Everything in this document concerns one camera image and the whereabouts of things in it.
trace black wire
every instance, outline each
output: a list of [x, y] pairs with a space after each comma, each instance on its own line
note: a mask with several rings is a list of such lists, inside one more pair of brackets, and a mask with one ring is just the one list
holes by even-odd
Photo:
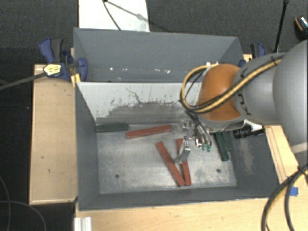
[[306, 164], [301, 168], [301, 170], [295, 172], [293, 175], [291, 175], [288, 179], [286, 179], [283, 183], [281, 183], [275, 191], [271, 194], [269, 197], [268, 201], [265, 204], [263, 213], [262, 213], [262, 221], [261, 221], [261, 230], [266, 231], [266, 220], [267, 220], [267, 215], [269, 213], [270, 207], [273, 203], [273, 201], [276, 199], [278, 194], [286, 187], [288, 186], [292, 181], [296, 181], [298, 177], [303, 174], [302, 171], [306, 171], [308, 168], [308, 165]]
[[5, 191], [5, 194], [6, 194], [6, 198], [7, 198], [7, 200], [5, 200], [5, 201], [0, 201], [0, 204], [7, 203], [8, 204], [8, 211], [9, 211], [8, 225], [7, 225], [6, 230], [9, 231], [10, 230], [10, 226], [11, 226], [12, 204], [17, 204], [17, 205], [26, 206], [26, 207], [32, 209], [34, 212], [36, 212], [37, 215], [39, 216], [39, 218], [42, 220], [42, 223], [44, 225], [44, 231], [47, 231], [46, 221], [45, 221], [44, 217], [42, 216], [42, 214], [37, 209], [35, 209], [33, 206], [30, 206], [30, 205], [22, 203], [22, 202], [11, 200], [8, 188], [7, 188], [7, 186], [6, 186], [4, 180], [2, 179], [1, 176], [0, 176], [0, 181], [1, 181], [2, 185], [3, 185], [4, 191]]
[[12, 205], [11, 205], [11, 199], [10, 199], [10, 195], [9, 195], [9, 191], [8, 188], [6, 187], [6, 184], [4, 182], [4, 180], [2, 179], [2, 177], [0, 176], [0, 181], [3, 185], [5, 194], [6, 194], [6, 199], [7, 199], [7, 203], [8, 203], [8, 210], [9, 210], [9, 217], [8, 217], [8, 225], [6, 230], [9, 231], [10, 230], [10, 224], [11, 224], [11, 219], [12, 219]]
[[285, 193], [285, 197], [284, 197], [284, 214], [285, 214], [285, 218], [287, 220], [287, 224], [288, 224], [290, 231], [295, 231], [293, 224], [292, 224], [292, 221], [291, 221], [290, 208], [289, 208], [290, 192], [291, 192], [291, 189], [293, 187], [294, 182], [295, 182], [295, 180], [292, 180], [290, 182], [290, 184], [288, 185], [287, 191]]
[[[0, 204], [7, 203], [7, 202], [8, 201], [0, 201]], [[25, 207], [28, 207], [28, 208], [32, 209], [35, 213], [37, 213], [37, 215], [41, 219], [41, 221], [42, 221], [42, 223], [44, 225], [44, 231], [47, 231], [46, 221], [45, 221], [44, 217], [42, 216], [42, 214], [37, 209], [35, 209], [33, 206], [25, 204], [23, 202], [18, 202], [18, 201], [11, 200], [10, 203], [16, 204], [16, 205], [22, 205], [22, 206], [25, 206]]]
[[200, 74], [197, 76], [197, 78], [191, 83], [191, 86], [189, 86], [187, 93], [185, 95], [185, 98], [187, 97], [188, 93], [190, 92], [191, 88], [193, 87], [194, 83], [201, 77], [201, 75], [204, 73], [205, 70], [201, 71]]
[[109, 10], [108, 10], [106, 4], [105, 4], [105, 1], [102, 0], [102, 2], [103, 2], [103, 5], [104, 5], [104, 7], [105, 7], [105, 9], [106, 9], [106, 11], [107, 11], [107, 13], [108, 13], [110, 19], [113, 21], [113, 23], [115, 24], [115, 26], [117, 27], [117, 29], [118, 29], [119, 31], [122, 31], [121, 28], [119, 27], [119, 25], [116, 23], [116, 21], [115, 21], [114, 18], [112, 17], [112, 15], [110, 14], [110, 12], [109, 12]]

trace wooden table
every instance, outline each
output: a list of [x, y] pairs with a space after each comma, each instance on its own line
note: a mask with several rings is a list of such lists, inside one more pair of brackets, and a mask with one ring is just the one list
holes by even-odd
[[[42, 65], [35, 66], [35, 74]], [[77, 166], [73, 86], [56, 79], [34, 82], [29, 201], [32, 205], [72, 202], [77, 196]], [[281, 127], [268, 127], [267, 138], [280, 181], [296, 171], [297, 162]], [[297, 231], [308, 227], [308, 187], [297, 185], [299, 195], [290, 198]], [[270, 231], [288, 230], [283, 193], [273, 206]], [[93, 231], [257, 231], [266, 199], [247, 199], [192, 205], [76, 211], [92, 217]]]

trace blue clamp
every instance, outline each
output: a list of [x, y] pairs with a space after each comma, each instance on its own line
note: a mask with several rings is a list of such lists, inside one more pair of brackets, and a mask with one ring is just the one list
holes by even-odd
[[85, 81], [88, 73], [88, 66], [86, 59], [78, 58], [77, 63], [74, 63], [74, 58], [68, 51], [61, 52], [62, 42], [63, 40], [61, 38], [60, 39], [45, 38], [39, 44], [40, 53], [42, 54], [42, 56], [46, 58], [48, 64], [56, 63], [61, 65], [61, 74], [57, 75], [56, 78], [61, 78], [66, 81], [70, 81], [72, 74], [70, 73], [69, 69], [73, 68], [74, 73], [79, 73], [80, 80]]

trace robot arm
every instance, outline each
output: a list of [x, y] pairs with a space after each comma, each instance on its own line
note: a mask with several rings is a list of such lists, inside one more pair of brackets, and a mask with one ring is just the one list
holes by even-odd
[[190, 72], [180, 99], [186, 111], [215, 133], [238, 129], [249, 120], [281, 124], [300, 165], [307, 163], [307, 40], [286, 54], [253, 59], [241, 69], [220, 64], [204, 77], [197, 105], [185, 100], [185, 86], [201, 66]]

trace blue tape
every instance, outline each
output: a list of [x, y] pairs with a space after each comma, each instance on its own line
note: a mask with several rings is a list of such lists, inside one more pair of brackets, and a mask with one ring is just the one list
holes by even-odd
[[290, 191], [290, 196], [298, 196], [298, 187], [292, 187]]

